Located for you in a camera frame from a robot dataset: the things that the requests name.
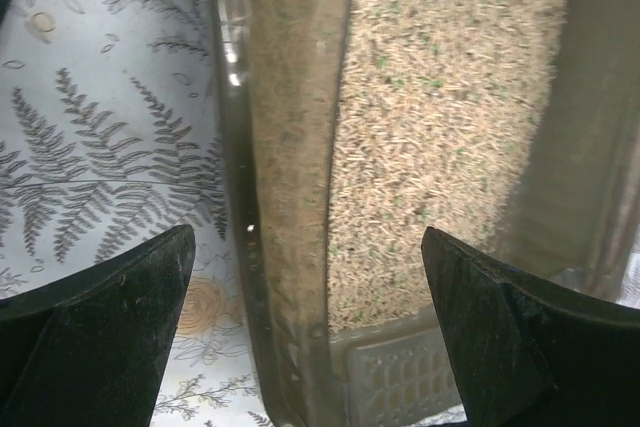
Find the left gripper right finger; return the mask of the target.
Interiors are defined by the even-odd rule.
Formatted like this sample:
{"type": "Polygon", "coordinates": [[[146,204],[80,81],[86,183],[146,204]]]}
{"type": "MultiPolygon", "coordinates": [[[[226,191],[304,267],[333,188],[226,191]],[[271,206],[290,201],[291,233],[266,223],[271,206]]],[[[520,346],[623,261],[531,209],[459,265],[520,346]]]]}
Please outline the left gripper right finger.
{"type": "Polygon", "coordinates": [[[638,310],[433,227],[421,251],[467,425],[638,425],[638,310]]]}

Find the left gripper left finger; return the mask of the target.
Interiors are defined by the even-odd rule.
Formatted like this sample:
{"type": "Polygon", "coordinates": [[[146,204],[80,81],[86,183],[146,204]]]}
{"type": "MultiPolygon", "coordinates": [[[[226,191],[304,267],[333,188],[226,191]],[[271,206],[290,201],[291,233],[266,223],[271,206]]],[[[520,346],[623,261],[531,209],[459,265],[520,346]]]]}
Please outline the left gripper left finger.
{"type": "Polygon", "coordinates": [[[195,250],[180,225],[2,300],[2,425],[149,425],[195,250]]]}

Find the brown plastic litter box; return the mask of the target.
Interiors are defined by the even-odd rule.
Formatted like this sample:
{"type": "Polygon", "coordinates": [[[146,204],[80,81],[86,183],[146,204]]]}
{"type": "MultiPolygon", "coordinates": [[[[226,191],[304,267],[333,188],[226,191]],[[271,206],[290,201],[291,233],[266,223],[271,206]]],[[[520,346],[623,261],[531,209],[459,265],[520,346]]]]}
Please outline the brown plastic litter box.
{"type": "Polygon", "coordinates": [[[496,321],[436,227],[639,303],[639,0],[213,0],[230,217],[278,426],[403,426],[459,403],[496,321]]]}

